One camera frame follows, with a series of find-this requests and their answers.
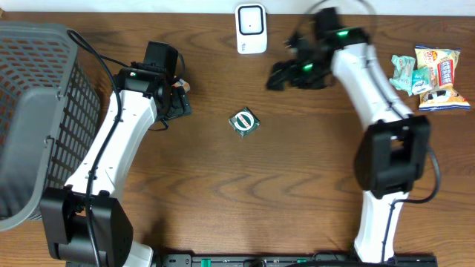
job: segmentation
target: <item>white phone-shaped object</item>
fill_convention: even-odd
[[[262,4],[236,7],[236,36],[241,54],[263,53],[267,49],[266,9]]]

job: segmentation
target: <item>wooden table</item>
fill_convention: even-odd
[[[325,90],[264,87],[271,66],[288,59],[282,41],[299,16],[269,15],[269,45],[261,55],[236,51],[233,15],[7,13],[6,20],[53,22],[75,28],[100,52],[142,61],[148,40],[168,42],[185,57],[193,114],[148,132],[131,167],[123,206],[134,239],[197,254],[311,254],[347,250],[358,232],[361,190],[353,157],[361,126],[343,87]],[[345,16],[365,26],[366,16]],[[414,45],[460,47],[456,89],[475,105],[475,20],[382,16],[376,47],[393,74],[393,54]],[[107,108],[110,85],[91,56],[80,60]],[[110,64],[112,73],[119,66]],[[399,94],[416,110],[418,98]],[[250,107],[259,131],[241,139],[227,119]],[[426,205],[406,205],[395,250],[434,253],[439,266],[475,265],[475,113],[427,113],[443,183]],[[433,169],[411,196],[433,187]],[[0,266],[64,265],[52,260],[40,222],[0,233]]]

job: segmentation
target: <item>green light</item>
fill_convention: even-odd
[[[342,30],[341,32],[337,32],[338,36],[344,37],[348,35],[348,30]]]
[[[313,69],[313,63],[305,65],[302,69],[304,71],[311,71]]]

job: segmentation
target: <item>wooden surface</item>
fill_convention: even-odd
[[[100,52],[141,61],[148,40],[168,42],[185,57],[193,114],[148,132],[131,166],[123,206],[134,239],[197,254],[347,250],[358,232],[361,190],[353,156],[361,126],[338,83],[325,90],[264,88],[270,68],[288,59],[282,41],[298,16],[268,16],[269,46],[261,55],[235,48],[232,15],[8,13],[7,20],[54,22],[78,30]],[[365,26],[365,16],[345,16]],[[414,56],[414,45],[460,47],[456,89],[475,105],[475,24],[470,18],[382,16],[376,47],[388,76],[393,54]],[[101,91],[110,85],[96,61],[80,60]],[[119,67],[110,64],[113,73]],[[417,109],[418,99],[404,96]],[[227,119],[248,106],[261,128],[241,139]],[[475,265],[475,115],[428,113],[431,144],[443,182],[426,205],[406,205],[396,235],[399,253],[434,253],[439,266]],[[424,197],[433,170],[411,193]],[[0,233],[0,266],[53,266],[40,222]]]

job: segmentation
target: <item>basket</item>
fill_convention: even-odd
[[[99,98],[58,24],[0,22],[0,231],[40,220],[88,152]]]

